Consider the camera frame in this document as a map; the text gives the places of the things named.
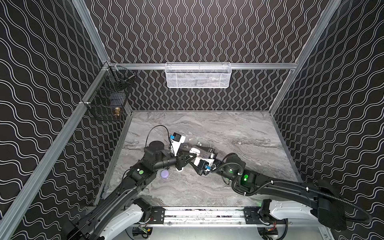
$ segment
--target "robotic arm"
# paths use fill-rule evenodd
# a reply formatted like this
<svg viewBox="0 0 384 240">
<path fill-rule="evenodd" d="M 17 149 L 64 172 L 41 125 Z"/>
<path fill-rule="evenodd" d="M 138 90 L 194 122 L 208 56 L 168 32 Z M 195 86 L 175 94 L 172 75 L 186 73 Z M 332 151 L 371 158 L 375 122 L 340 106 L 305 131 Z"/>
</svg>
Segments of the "robotic arm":
<svg viewBox="0 0 384 240">
<path fill-rule="evenodd" d="M 238 194 L 245 196 L 268 194 L 288 199 L 289 201 L 280 203 L 270 199 L 263 201 L 261 208 L 253 213 L 252 219 L 259 219 L 264 224 L 286 218 L 312 218 L 318 219 L 321 224 L 329 228 L 345 230 L 346 221 L 372 220 L 364 209 L 342 199 L 328 182 L 320 180 L 315 185 L 269 177 L 246 169 L 245 162 L 235 153 L 230 153 L 223 160 L 219 160 L 216 158 L 215 149 L 210 147 L 197 146 L 188 151 L 179 149 L 184 140 L 185 136 L 177 133 L 170 136 L 170 153 L 164 149 L 162 142 L 151 142 L 144 148 L 143 158 L 127 170 L 126 174 L 124 173 L 121 184 L 114 192 L 85 217 L 63 227 L 62 239 L 112 239 L 122 229 L 136 222 L 148 223 L 151 219 L 151 206 L 138 199 L 137 195 L 155 179 L 159 169 L 175 166 L 181 171 L 187 165 L 191 165 L 198 175 L 216 173 L 229 179 L 233 191 Z M 130 206 L 129 209 L 115 216 L 116 212 L 126 205 Z M 301 205 L 308 206 L 308 211 L 302 211 Z M 345 205 L 364 212 L 368 217 L 347 218 Z"/>
</svg>

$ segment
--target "marble tabletop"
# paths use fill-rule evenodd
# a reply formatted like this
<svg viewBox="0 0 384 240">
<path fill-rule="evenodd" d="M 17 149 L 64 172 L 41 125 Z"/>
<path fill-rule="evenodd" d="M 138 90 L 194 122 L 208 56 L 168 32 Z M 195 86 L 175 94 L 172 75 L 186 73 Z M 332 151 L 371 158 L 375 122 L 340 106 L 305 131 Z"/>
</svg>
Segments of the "marble tabletop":
<svg viewBox="0 0 384 240">
<path fill-rule="evenodd" d="M 169 134 L 186 136 L 185 145 L 214 147 L 218 158 L 235 152 L 246 168 L 276 178 L 297 181 L 276 130 L 267 112 L 134 112 L 120 157 L 107 188 L 119 185 L 122 174 L 144 155 L 149 130 L 165 125 Z M 149 138 L 167 143 L 167 131 L 155 128 Z M 245 197 L 236 194 L 217 174 L 199 176 L 191 166 L 177 172 L 169 169 L 168 179 L 157 175 L 141 197 L 155 205 L 166 206 L 258 206 L 268 195 Z"/>
</svg>

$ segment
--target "purple round object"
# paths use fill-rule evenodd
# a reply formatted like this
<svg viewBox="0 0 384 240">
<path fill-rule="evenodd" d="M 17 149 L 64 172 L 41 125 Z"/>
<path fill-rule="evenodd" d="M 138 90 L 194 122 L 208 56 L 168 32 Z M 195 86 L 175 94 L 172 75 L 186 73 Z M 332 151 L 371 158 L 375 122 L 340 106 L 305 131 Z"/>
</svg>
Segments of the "purple round object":
<svg viewBox="0 0 384 240">
<path fill-rule="evenodd" d="M 163 170 L 163 171 L 161 171 L 161 173 L 160 173 L 160 176 L 162 177 L 162 178 L 168 178 L 169 177 L 169 172 L 168 172 L 168 170 Z"/>
</svg>

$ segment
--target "wavy line pattern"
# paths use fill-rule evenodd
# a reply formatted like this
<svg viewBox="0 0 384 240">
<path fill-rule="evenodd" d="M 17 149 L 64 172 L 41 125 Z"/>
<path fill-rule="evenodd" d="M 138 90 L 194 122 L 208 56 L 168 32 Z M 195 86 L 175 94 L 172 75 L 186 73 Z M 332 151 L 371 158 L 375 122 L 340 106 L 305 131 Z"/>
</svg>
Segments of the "wavy line pattern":
<svg viewBox="0 0 384 240">
<path fill-rule="evenodd" d="M 0 219 L 102 63 L 70 0 L 0 0 Z"/>
<path fill-rule="evenodd" d="M 93 205 L 123 125 L 84 115 L 12 239 L 60 240 L 63 224 Z"/>
<path fill-rule="evenodd" d="M 126 71 L 116 71 L 123 77 Z M 232 71 L 228 88 L 168 88 L 164 71 L 139 71 L 129 90 L 135 110 L 263 110 L 275 99 L 289 70 Z"/>
<path fill-rule="evenodd" d="M 384 1 L 342 1 L 275 115 L 303 180 L 326 179 L 372 214 L 338 240 L 384 235 L 383 46 Z"/>
<path fill-rule="evenodd" d="M 85 2 L 115 63 L 291 63 L 328 0 Z"/>
</svg>

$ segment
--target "black wire mesh basket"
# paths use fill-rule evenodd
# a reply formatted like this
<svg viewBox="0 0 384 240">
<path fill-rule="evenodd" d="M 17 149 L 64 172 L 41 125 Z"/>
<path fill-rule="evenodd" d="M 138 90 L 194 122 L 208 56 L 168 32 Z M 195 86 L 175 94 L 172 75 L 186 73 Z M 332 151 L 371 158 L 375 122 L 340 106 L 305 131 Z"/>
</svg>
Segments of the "black wire mesh basket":
<svg viewBox="0 0 384 240">
<path fill-rule="evenodd" d="M 128 99 L 127 89 L 135 79 L 135 74 L 127 78 L 117 78 L 112 74 L 104 80 L 94 92 L 91 102 L 86 106 L 97 121 L 125 121 L 125 105 Z"/>
</svg>

